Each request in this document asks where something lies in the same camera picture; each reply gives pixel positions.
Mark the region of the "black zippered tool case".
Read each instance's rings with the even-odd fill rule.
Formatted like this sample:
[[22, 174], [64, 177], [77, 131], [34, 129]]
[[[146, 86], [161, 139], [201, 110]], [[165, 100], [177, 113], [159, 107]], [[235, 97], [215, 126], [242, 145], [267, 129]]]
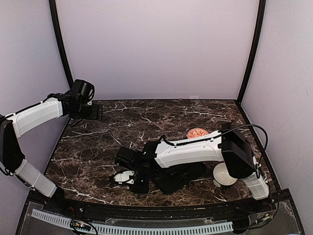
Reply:
[[169, 168], [158, 166], [152, 173], [151, 180], [163, 194], [169, 195], [197, 179], [206, 170], [207, 167], [202, 162], [179, 164]]

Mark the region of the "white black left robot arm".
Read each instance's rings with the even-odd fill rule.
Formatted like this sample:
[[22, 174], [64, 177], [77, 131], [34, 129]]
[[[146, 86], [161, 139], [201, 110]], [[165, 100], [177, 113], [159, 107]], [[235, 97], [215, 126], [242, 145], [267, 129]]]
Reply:
[[44, 100], [0, 117], [0, 170], [6, 176], [16, 176], [30, 189], [50, 199], [58, 213], [66, 213], [69, 203], [64, 191], [44, 174], [35, 160], [40, 154], [52, 152], [49, 135], [58, 118], [85, 119], [93, 112], [94, 87], [74, 88], [65, 93], [49, 94]]

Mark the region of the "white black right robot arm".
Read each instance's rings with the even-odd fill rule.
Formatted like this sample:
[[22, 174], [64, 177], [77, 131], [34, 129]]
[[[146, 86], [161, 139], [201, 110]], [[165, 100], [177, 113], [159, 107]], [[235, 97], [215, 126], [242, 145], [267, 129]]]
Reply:
[[149, 182], [172, 194], [206, 171], [204, 162], [218, 162], [213, 169], [217, 187], [229, 187], [241, 179], [252, 193], [250, 209], [261, 212], [268, 205], [267, 176], [261, 170], [249, 141], [231, 123], [208, 135], [170, 142], [165, 136], [147, 142], [143, 150], [121, 147], [115, 164], [124, 168], [112, 177], [134, 193], [148, 193]]

